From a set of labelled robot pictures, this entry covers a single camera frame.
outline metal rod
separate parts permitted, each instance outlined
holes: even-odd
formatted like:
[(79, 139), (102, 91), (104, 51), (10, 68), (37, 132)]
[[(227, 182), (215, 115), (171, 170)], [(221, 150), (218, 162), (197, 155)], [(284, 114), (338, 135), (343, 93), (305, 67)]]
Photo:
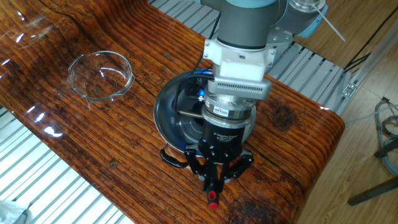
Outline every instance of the metal rod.
[(385, 145), (382, 149), (378, 150), (374, 156), (377, 158), (381, 158), (383, 156), (386, 156), (387, 153), (391, 152), (392, 150), (398, 148), (398, 139), (393, 140), (389, 144)]
[(348, 204), (351, 206), (357, 205), (361, 202), (369, 200), (371, 198), (377, 197), (381, 194), (384, 194), (390, 190), (398, 188), (398, 177), (395, 177), (387, 182), (379, 184), (369, 190), (366, 190), (354, 197), (348, 199)]
[(186, 111), (179, 111), (178, 113), (185, 115), (185, 116), (192, 117), (192, 118), (203, 119), (203, 116), (201, 114), (197, 114), (197, 113), (191, 113), (191, 112), (186, 112)]

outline stainless steel bowl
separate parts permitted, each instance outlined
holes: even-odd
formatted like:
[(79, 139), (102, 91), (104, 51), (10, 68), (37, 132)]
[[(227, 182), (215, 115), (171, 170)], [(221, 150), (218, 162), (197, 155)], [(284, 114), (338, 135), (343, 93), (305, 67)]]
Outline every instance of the stainless steel bowl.
[[(198, 70), (195, 74), (211, 75), (211, 70), (203, 72)], [(177, 75), (168, 81), (157, 95), (154, 107), (154, 119), (156, 128), (160, 135), (175, 149), (183, 152), (187, 145), (197, 144), (201, 138), (201, 126), (195, 118), (183, 116), (175, 113), (173, 102), (178, 86), (185, 82), (191, 71)], [(184, 91), (178, 97), (178, 108), (183, 111), (190, 111), (198, 100), (185, 96)], [(256, 122), (256, 109), (252, 110), (250, 125), (246, 127), (243, 141), (245, 141), (253, 131)]]

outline wooden table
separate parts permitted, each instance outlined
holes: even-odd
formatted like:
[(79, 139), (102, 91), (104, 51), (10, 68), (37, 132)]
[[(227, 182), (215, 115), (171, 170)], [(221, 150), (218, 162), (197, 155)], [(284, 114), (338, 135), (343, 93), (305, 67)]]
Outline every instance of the wooden table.
[[(267, 77), (272, 92), (244, 145), (255, 162), (210, 210), (197, 176), (160, 159), (152, 115), (164, 83), (193, 68), (203, 37), (146, 0), (3, 1), (0, 20), (0, 104), (136, 223), (295, 223), (344, 130), (336, 114)], [(69, 64), (99, 50), (125, 55), (136, 76), (108, 105), (68, 83)]]

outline glass bowl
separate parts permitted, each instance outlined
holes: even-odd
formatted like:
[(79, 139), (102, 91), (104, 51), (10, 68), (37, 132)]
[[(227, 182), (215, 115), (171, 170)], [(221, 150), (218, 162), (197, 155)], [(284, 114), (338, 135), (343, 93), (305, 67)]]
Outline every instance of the glass bowl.
[(95, 103), (112, 103), (134, 83), (129, 61), (121, 54), (100, 51), (81, 55), (69, 66), (72, 88)]

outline black wire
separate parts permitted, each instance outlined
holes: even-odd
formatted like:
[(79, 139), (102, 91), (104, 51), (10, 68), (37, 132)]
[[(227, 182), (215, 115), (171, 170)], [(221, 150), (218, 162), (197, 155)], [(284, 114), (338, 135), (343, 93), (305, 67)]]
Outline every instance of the black wire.
[[(190, 76), (187, 77), (187, 80), (190, 79), (190, 78), (205, 78), (205, 79), (209, 79), (209, 80), (214, 80), (213, 76), (211, 76), (211, 75), (202, 75), (202, 74), (190, 75)], [(174, 109), (174, 112), (176, 112), (176, 113), (178, 113), (178, 110), (177, 110), (178, 96), (182, 92), (182, 90), (183, 90), (182, 87), (184, 86), (184, 84), (186, 84), (186, 82), (180, 82), (180, 84), (178, 86), (178, 89), (177, 89), (177, 92), (176, 92), (176, 95), (175, 95), (175, 99), (174, 99), (174, 103), (173, 103), (173, 109)]]
[(377, 30), (373, 33), (371, 38), (362, 46), (361, 50), (348, 62), (347, 66), (344, 68), (346, 70), (350, 65), (352, 65), (353, 61), (355, 60), (356, 57), (365, 49), (365, 47), (373, 40), (373, 38), (376, 36), (376, 34), (381, 30), (381, 28), (384, 26), (384, 24), (398, 11), (398, 6), (387, 16), (387, 18), (380, 24), (380, 26), (377, 28)]
[(350, 68), (346, 68), (345, 69), (345, 73), (347, 73), (348, 71), (352, 70), (353, 68), (357, 67), (358, 65), (362, 64), (363, 62), (366, 61), (366, 58), (362, 59), (361, 61), (359, 61), (358, 63), (355, 63), (353, 66), (351, 66)]
[(371, 53), (372, 53), (372, 52), (366, 54), (366, 55), (363, 56), (363, 57), (360, 57), (360, 58), (356, 59), (355, 61), (353, 61), (353, 62), (351, 63), (351, 65), (354, 64), (355, 62), (358, 62), (358, 61), (364, 59), (364, 58), (365, 58), (365, 59), (368, 59), (368, 57), (369, 57), (369, 55), (370, 55)]
[[(217, 19), (216, 19), (216, 21), (215, 21), (215, 23), (214, 23), (214, 26), (213, 26), (213, 28), (212, 28), (212, 30), (211, 30), (211, 32), (210, 32), (209, 39), (213, 38), (214, 32), (215, 32), (215, 30), (216, 30), (216, 28), (217, 28), (217, 25), (218, 25), (218, 22), (220, 21), (220, 17), (221, 17), (221, 13), (219, 12), (219, 13), (218, 13), (218, 16), (217, 16)], [(189, 77), (187, 77), (187, 79), (189, 79), (189, 78), (207, 78), (207, 79), (213, 78), (213, 77), (210, 77), (209, 75), (205, 75), (205, 76), (202, 75), (202, 74), (205, 73), (207, 70), (209, 70), (210, 67), (207, 68), (205, 71), (202, 71), (201, 74), (194, 75), (194, 73), (195, 73), (196, 70), (198, 69), (198, 66), (199, 66), (199, 64), (200, 64), (200, 62), (201, 62), (201, 60), (202, 60), (202, 58), (203, 58), (203, 54), (204, 54), (204, 51), (201, 52), (201, 55), (200, 55), (200, 58), (198, 59), (197, 64), (195, 65), (195, 67), (193, 68), (193, 70), (192, 70), (192, 72), (191, 72), (191, 75), (190, 75)], [(186, 82), (181, 82), (181, 83), (179, 84), (178, 88), (177, 88), (177, 92), (175, 93), (173, 109), (174, 109), (174, 111), (175, 111), (176, 113), (178, 113), (178, 111), (177, 111), (178, 96), (179, 96), (179, 94), (181, 93), (182, 87), (183, 87), (183, 85), (184, 85), (185, 83), (186, 83)]]

